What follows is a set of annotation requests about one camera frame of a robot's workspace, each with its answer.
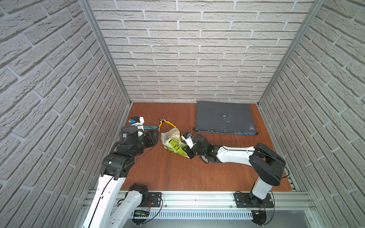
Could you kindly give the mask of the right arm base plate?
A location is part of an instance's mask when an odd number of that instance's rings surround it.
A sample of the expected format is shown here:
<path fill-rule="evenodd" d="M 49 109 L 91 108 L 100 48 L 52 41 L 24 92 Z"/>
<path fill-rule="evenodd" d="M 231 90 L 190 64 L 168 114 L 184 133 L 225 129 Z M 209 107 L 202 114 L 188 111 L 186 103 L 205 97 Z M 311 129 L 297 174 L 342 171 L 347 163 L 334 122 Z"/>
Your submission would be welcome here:
<path fill-rule="evenodd" d="M 233 196 L 237 208 L 274 208 L 274 200 L 269 193 L 264 199 L 254 196 L 251 192 L 235 192 Z"/>

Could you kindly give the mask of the white lattice breakfast bowl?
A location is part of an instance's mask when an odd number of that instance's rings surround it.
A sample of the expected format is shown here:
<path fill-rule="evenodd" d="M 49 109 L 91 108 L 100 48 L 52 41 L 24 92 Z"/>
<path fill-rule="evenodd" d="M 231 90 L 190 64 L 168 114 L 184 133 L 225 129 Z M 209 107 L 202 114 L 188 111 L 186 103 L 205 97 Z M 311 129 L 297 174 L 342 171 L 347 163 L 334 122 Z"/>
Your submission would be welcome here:
<path fill-rule="evenodd" d="M 206 155 L 201 155 L 201 159 L 204 161 L 204 163 L 206 163 L 206 164 L 209 164 L 210 163 L 210 161 L 209 161 L 209 159 L 208 159 L 208 156 L 206 156 Z"/>

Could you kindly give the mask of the green oats bag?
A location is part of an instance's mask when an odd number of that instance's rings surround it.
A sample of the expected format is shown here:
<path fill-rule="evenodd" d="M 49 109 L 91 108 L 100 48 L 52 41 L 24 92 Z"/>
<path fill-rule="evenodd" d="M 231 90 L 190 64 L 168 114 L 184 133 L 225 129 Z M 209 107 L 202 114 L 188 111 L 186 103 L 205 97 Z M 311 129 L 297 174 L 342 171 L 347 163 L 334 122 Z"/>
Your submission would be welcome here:
<path fill-rule="evenodd" d="M 161 141 L 166 150 L 190 158 L 187 153 L 189 146 L 182 140 L 180 131 L 177 128 L 161 133 Z"/>

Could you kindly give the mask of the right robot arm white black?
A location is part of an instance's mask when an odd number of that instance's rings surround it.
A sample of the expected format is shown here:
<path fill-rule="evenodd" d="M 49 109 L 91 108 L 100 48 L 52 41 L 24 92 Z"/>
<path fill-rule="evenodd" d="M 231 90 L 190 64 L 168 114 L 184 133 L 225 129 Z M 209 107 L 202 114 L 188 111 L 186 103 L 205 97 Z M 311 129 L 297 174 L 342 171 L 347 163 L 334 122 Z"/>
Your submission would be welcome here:
<path fill-rule="evenodd" d="M 212 145 L 205 136 L 198 134 L 192 137 L 186 133 L 182 139 L 189 146 L 189 155 L 199 155 L 205 163 L 239 163 L 251 166 L 258 174 L 249 199 L 262 203 L 272 187 L 279 186 L 286 168 L 285 160 L 263 143 L 253 147 L 227 147 Z"/>

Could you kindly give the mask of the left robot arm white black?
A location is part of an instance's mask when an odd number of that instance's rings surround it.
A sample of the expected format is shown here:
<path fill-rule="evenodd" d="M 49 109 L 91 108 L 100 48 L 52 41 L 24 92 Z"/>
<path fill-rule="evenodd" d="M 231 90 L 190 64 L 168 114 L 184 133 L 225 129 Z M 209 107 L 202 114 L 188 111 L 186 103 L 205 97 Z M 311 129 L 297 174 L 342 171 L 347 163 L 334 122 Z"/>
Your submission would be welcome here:
<path fill-rule="evenodd" d="M 147 186 L 135 183 L 117 210 L 112 211 L 136 157 L 141 157 L 145 149 L 152 150 L 158 139 L 158 130 L 145 131 L 142 125 L 122 127 L 119 140 L 102 160 L 97 190 L 82 225 L 84 228 L 121 228 L 138 206 L 146 204 Z"/>

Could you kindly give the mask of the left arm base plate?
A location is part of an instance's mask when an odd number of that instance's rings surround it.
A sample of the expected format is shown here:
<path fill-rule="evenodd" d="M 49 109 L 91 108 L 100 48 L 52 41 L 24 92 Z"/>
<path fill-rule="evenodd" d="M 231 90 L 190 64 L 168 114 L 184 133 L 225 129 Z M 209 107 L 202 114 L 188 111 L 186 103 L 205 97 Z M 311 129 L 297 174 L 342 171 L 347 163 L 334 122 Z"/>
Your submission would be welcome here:
<path fill-rule="evenodd" d="M 149 192 L 147 200 L 140 206 L 145 208 L 160 208 L 162 204 L 162 193 L 161 192 Z"/>

